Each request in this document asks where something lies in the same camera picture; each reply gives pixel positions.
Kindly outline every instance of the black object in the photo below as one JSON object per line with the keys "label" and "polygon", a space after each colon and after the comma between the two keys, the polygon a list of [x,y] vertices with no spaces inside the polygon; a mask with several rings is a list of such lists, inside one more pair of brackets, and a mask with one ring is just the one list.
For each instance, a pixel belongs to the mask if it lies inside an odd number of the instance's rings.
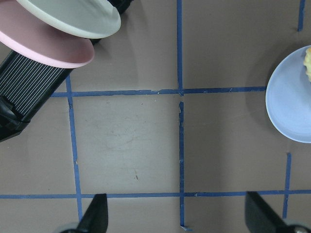
{"label": "black object", "polygon": [[245,223],[251,233],[311,233],[301,225],[287,225],[257,192],[247,192]]}
{"label": "black object", "polygon": [[[123,13],[132,0],[109,0]],[[91,39],[96,44],[100,39]],[[0,65],[0,142],[19,135],[73,69],[57,68],[11,51]]]}
{"label": "black object", "polygon": [[108,228],[107,195],[96,194],[76,229],[61,233],[105,233]]}

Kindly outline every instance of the pink plate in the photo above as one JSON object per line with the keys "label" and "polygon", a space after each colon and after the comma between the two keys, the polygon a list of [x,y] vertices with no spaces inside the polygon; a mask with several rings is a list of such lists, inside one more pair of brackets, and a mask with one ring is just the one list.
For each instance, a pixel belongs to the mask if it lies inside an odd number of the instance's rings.
{"label": "pink plate", "polygon": [[53,28],[15,0],[0,0],[0,41],[25,57],[53,67],[77,68],[94,58],[89,39]]}

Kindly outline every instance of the plate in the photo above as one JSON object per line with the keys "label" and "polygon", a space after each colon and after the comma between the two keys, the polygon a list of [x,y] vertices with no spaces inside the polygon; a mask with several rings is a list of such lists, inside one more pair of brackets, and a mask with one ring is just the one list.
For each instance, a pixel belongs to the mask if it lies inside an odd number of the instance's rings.
{"label": "plate", "polygon": [[286,137],[311,143],[311,83],[303,61],[305,46],[288,55],[273,72],[266,107],[273,125]]}
{"label": "plate", "polygon": [[47,24],[83,38],[104,38],[121,26],[118,10],[107,0],[17,1]]}
{"label": "plate", "polygon": [[15,0],[0,0],[0,41],[25,57],[53,67],[77,68],[94,58],[89,39],[46,24]]}

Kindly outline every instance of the screw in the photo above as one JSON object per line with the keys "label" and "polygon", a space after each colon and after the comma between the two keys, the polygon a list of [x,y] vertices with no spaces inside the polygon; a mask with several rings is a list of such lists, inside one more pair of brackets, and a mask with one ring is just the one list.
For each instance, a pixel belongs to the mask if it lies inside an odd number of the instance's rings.
{"label": "screw", "polygon": [[295,233],[308,233],[308,231],[303,227],[295,227],[294,231]]}

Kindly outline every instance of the blue grid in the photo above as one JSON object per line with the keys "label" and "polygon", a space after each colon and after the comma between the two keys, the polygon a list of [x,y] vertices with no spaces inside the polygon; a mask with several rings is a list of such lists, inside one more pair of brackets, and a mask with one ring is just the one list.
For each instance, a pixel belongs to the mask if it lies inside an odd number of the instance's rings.
{"label": "blue grid", "polygon": [[[299,5],[299,19],[298,31],[303,28],[305,0],[300,0]],[[67,97],[69,104],[69,121],[73,154],[73,168],[75,177],[75,194],[47,194],[47,195],[0,195],[0,199],[76,199],[77,211],[79,220],[82,218],[82,199],[91,199],[94,194],[81,194],[79,166],[77,164],[78,153],[74,125],[74,109],[72,97],[87,97],[87,96],[113,96],[113,95],[173,95],[178,94],[183,96],[185,94],[208,94],[208,93],[230,93],[230,92],[262,92],[266,90],[266,86],[250,86],[250,87],[225,87],[225,88],[183,88],[183,72],[182,72],[182,0],[177,0],[177,79],[178,89],[163,89],[163,90],[121,90],[121,91],[90,91],[90,92],[72,92],[70,76],[66,78],[67,91],[55,92],[52,97]],[[245,196],[246,191],[240,192],[185,192],[184,190],[184,103],[179,104],[179,164],[180,164],[180,190],[179,193],[127,193],[127,194],[107,194],[108,198],[180,198],[180,226],[185,231],[191,229],[185,227],[185,197],[235,197]],[[290,190],[290,176],[291,176],[291,162],[292,155],[287,154],[285,187],[284,190],[264,190],[258,191],[261,195],[284,195],[283,203],[283,218],[287,216],[288,199],[290,195],[295,194],[311,194],[311,190]]]}

